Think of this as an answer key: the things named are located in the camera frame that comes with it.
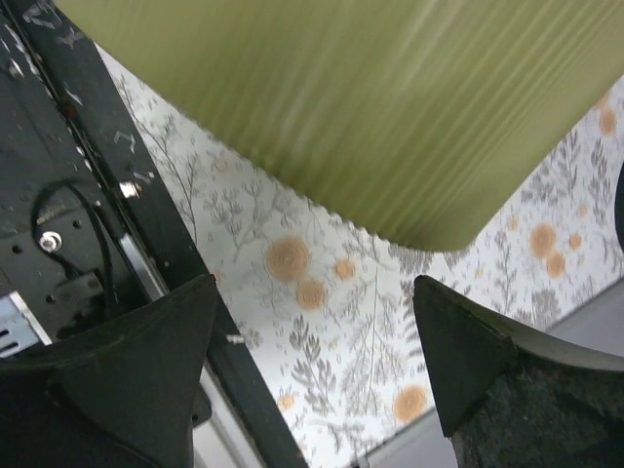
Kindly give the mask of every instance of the floral tablecloth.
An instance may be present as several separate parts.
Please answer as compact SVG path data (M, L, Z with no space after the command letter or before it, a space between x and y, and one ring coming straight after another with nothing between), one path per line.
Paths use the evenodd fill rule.
M432 408L418 274L543 330L624 273L613 221L624 79L468 249L424 253L298 197L102 56L313 468L347 465Z

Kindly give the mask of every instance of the black wire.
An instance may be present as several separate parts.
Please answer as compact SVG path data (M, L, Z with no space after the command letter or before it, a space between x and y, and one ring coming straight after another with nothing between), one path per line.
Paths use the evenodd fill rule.
M55 180L45 186L39 192L34 202L32 203L32 210L30 211L30 234L32 236L33 242L39 248L39 250L63 267L67 279L75 279L84 274L84 272L76 265L71 263L71 261L63 258L56 253L45 251L39 244L39 238L41 237L39 215L41 211L48 203L48 201L50 201L50 199L62 188L66 188L71 191L71 193L78 199L82 207L87 212L87 217L89 218L89 222L91 223L94 233L96 234L97 243L99 244L99 250L101 252L102 260L103 289L106 299L105 315L107 316L107 318L109 318L110 314L112 313L113 306L117 302L113 283L112 255L110 252L110 248L108 247L108 242L106 241L106 235L104 233L104 229L102 228L98 212L96 212L94 207L92 207L91 203L89 203L89 200L87 200L87 198L85 198L85 196L75 186L81 183L87 182L78 178L65 178Z

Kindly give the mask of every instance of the gray surface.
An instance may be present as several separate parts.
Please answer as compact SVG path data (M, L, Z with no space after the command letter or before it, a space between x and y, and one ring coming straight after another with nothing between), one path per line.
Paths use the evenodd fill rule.
M624 356L624 281L580 307L550 330L572 343ZM450 442L431 411L368 456L370 468L456 468Z

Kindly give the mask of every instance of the black frame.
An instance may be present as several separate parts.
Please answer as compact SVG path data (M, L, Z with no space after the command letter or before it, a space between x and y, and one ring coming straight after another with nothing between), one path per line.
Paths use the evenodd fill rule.
M136 239L143 243L166 286L174 290L206 273L206 265L95 44L88 39L70 45L60 41L80 30L47 0L38 0L34 5L32 0L2 0L1 5L25 48L36 58L44 83L51 89L77 142L85 148L117 214L137 234ZM38 9L36 15L31 10L25 16L31 8ZM82 104L74 105L67 90L79 96ZM115 143L118 132L134 136L134 153L126 139L118 138L119 144ZM132 180L134 173L153 173L155 177L143 186L140 197L120 197L117 187ZM208 363L266 465L307 467L249 350L226 339L227 335L240 332L220 296L213 330L206 354Z

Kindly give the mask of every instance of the green fabric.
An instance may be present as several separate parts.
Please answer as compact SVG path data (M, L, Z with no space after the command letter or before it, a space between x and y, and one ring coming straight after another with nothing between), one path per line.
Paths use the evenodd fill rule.
M624 72L619 0L57 0L242 156L368 231L465 247Z

